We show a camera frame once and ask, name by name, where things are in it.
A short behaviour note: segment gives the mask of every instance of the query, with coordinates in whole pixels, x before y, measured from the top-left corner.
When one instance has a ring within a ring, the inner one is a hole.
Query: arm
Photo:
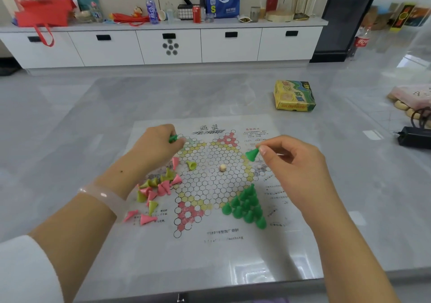
[[[148,128],[135,146],[97,177],[94,184],[126,200],[147,173],[167,164],[183,147],[183,138],[169,144],[171,134],[175,134],[173,125]],[[65,303],[73,301],[115,220],[116,215],[104,203],[78,193],[29,233],[51,261]]]
[[[284,135],[263,141],[259,150],[314,233],[330,302],[400,302],[338,197],[319,149]]]

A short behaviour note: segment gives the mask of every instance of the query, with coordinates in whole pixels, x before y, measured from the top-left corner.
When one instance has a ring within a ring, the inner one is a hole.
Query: person's left hand
[[[142,160],[146,172],[155,170],[166,165],[186,143],[184,137],[169,143],[169,137],[175,134],[175,127],[172,124],[149,127],[129,153]]]

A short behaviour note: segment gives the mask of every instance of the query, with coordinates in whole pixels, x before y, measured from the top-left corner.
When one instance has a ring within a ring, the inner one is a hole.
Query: black refrigerator
[[[373,0],[328,0],[322,18],[323,27],[310,62],[344,61],[362,19]]]

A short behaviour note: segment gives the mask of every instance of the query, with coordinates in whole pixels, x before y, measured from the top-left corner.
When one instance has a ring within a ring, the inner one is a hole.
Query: red bag
[[[133,17],[130,15],[124,15],[119,13],[114,13],[112,15],[112,20],[116,23],[128,23],[130,26],[141,26],[143,23],[148,23],[150,18],[148,16]]]
[[[34,27],[40,40],[46,46],[54,45],[54,36],[50,26],[67,26],[68,16],[75,4],[72,0],[29,0],[21,3],[24,11],[16,12],[19,27]],[[44,26],[52,37],[50,44],[46,42],[38,26]]]

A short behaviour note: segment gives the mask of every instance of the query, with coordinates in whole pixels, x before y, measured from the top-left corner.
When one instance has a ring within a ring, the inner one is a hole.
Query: bracelet
[[[89,184],[80,188],[79,192],[88,194],[105,203],[108,208],[110,208],[112,212],[116,214],[117,222],[121,222],[127,212],[126,201],[106,188]]]

